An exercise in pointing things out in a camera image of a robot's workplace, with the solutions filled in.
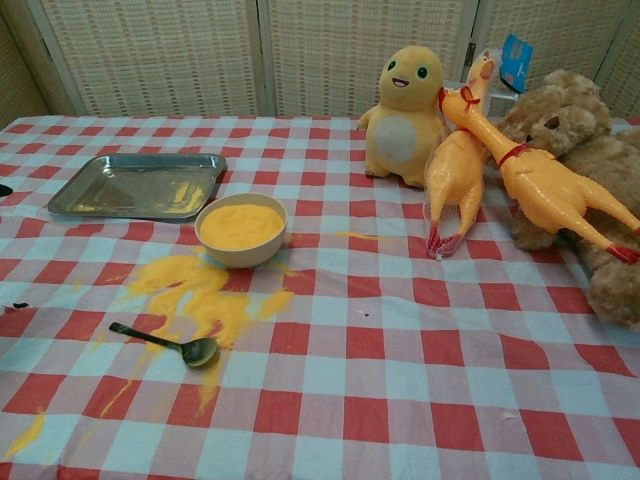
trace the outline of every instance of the yellow plush toy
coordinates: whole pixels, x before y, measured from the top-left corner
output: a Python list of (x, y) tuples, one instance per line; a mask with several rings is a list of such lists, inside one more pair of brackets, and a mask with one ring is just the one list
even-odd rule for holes
[(426, 47), (411, 45), (389, 59), (378, 84), (380, 103), (358, 122), (367, 130), (365, 173), (395, 173), (424, 188), (425, 163), (446, 135), (437, 111), (442, 76), (440, 60)]

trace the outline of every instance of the woven panel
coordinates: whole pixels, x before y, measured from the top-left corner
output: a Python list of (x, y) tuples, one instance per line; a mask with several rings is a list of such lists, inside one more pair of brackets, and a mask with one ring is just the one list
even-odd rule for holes
[(495, 0), (487, 46), (501, 48), (509, 33), (534, 46), (527, 89), (558, 68), (593, 79), (625, 4), (626, 0)]
[(640, 115), (640, 9), (630, 20), (629, 34), (622, 38), (613, 67), (602, 81), (601, 95), (613, 115)]
[(464, 0), (270, 0), (279, 114), (357, 115), (377, 101), (382, 66), (409, 44), (455, 69)]
[(0, 10), (51, 113), (59, 115), (76, 113), (56, 66), (42, 42), (40, 31), (33, 20), (27, 2), (0, 0)]
[(43, 0), (92, 114), (257, 113), (246, 3)]
[(0, 129), (19, 117), (47, 114), (42, 96), (2, 18), (0, 59)]

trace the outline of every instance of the tablecloth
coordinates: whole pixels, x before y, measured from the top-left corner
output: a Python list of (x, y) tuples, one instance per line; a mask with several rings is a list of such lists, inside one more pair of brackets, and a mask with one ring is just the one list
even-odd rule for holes
[[(288, 209), (276, 260), (293, 274), (234, 270), (224, 289), (294, 297), (223, 352), (204, 410), (201, 377), (175, 352), (135, 368), (145, 345), (107, 330), (157, 327), (127, 284), (191, 254), (193, 222), (46, 209), (87, 160), (116, 152), (221, 153), (217, 197), (262, 192)], [(640, 334), (593, 316), (576, 256), (516, 249), (513, 204), (488, 171), (462, 246), (429, 259), (424, 192), (363, 170), (350, 118), (4, 129), (0, 478), (640, 479)]]

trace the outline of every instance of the brown teddy bear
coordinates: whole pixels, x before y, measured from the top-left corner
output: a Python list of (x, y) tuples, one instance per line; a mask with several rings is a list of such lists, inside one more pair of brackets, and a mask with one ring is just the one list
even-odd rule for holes
[[(498, 123), (513, 141), (549, 151), (574, 172), (607, 188), (640, 217), (640, 128), (612, 135), (611, 127), (598, 86), (563, 70), (550, 73), (541, 87), (522, 95)], [(613, 217), (589, 210), (585, 218), (614, 243), (640, 249), (640, 238)], [(547, 248), (556, 239), (521, 211), (511, 233), (524, 250)], [(640, 330), (640, 263), (624, 265), (572, 232), (560, 235), (576, 245), (592, 273), (589, 304), (596, 314)]]

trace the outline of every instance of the plush toy white belly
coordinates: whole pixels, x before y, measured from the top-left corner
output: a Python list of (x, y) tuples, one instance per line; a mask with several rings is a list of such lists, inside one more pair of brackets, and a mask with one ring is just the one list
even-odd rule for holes
[(382, 118), (375, 127), (375, 145), (387, 164), (407, 163), (417, 149), (417, 133), (413, 124), (400, 115)]

